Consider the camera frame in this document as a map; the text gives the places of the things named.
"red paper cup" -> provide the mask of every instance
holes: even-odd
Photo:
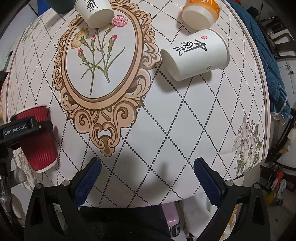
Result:
[[[36,105],[15,113],[10,120],[19,120],[35,116],[36,122],[47,121],[46,105]],[[56,148],[50,132],[30,136],[20,141],[28,162],[32,169],[37,172],[45,172],[57,163]]]

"metal screw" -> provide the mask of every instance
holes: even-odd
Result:
[[[225,184],[229,187],[231,187],[233,185],[233,182],[231,180],[226,180]]]
[[[40,188],[42,188],[42,184],[41,184],[41,183],[38,183],[38,184],[35,186],[35,189],[39,190]]]
[[[70,184],[70,181],[69,180],[65,180],[62,182],[63,186],[68,186]]]
[[[254,184],[254,188],[257,189],[257,190],[259,190],[260,189],[260,185],[258,183],[255,183]]]

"blue gripper pad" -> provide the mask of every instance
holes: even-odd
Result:
[[[101,173],[101,169],[102,169],[101,160],[94,157],[91,159],[89,164],[87,164],[87,166],[84,168],[83,171],[86,171],[84,173],[84,176],[79,175],[80,174],[79,172],[83,172],[83,171],[79,171],[75,175],[75,177],[77,176],[77,178],[80,180],[80,182],[76,184],[75,184],[75,181],[73,182],[76,188],[74,189],[74,196],[72,200],[76,207],[83,205],[85,203],[85,200],[87,199],[91,189],[93,188],[96,180],[98,179],[98,176]]]
[[[200,159],[202,158],[197,158],[194,161],[194,173],[197,179],[199,180],[200,184],[202,185],[202,188],[204,189],[211,204],[219,207],[222,203],[221,190],[216,184],[216,182],[214,181],[214,179],[212,178],[211,174],[208,172],[205,166],[201,163]]]

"white tablecloth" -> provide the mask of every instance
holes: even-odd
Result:
[[[224,179],[257,165],[268,148],[268,90],[254,42],[229,4],[221,0],[212,27],[229,45],[229,66],[176,82],[160,49],[194,32],[181,18],[185,0],[110,2],[117,16],[99,33],[75,10],[50,9],[20,39],[4,121],[46,104],[58,156],[36,174],[16,150],[25,187],[58,185],[97,156],[102,172],[85,205],[141,207],[203,192],[193,172],[198,157]]]

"diamond pattern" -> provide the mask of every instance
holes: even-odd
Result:
[[[181,18],[185,0],[132,2],[151,14],[159,49],[195,32]],[[163,63],[157,63],[149,71],[152,83],[143,97],[144,106],[137,109],[135,124],[121,129],[111,157],[102,155],[88,134],[77,132],[60,104],[60,93],[52,87],[58,38],[77,12],[72,10],[61,18],[48,10],[37,19],[38,26],[20,42],[12,62],[5,121],[24,107],[49,107],[58,162],[38,174],[39,181],[45,186],[58,185],[97,156],[102,171],[84,205],[118,208],[157,205],[203,192],[193,172],[198,157],[225,179],[234,179],[237,158],[232,147],[244,114],[248,123],[258,123],[262,138],[269,131],[266,118],[270,114],[265,110],[267,93],[260,79],[264,72],[252,50],[256,47],[251,47],[249,35],[229,4],[225,0],[221,4],[221,16],[212,28],[229,45],[229,66],[176,82]],[[266,150],[262,148],[259,154],[263,159]]]

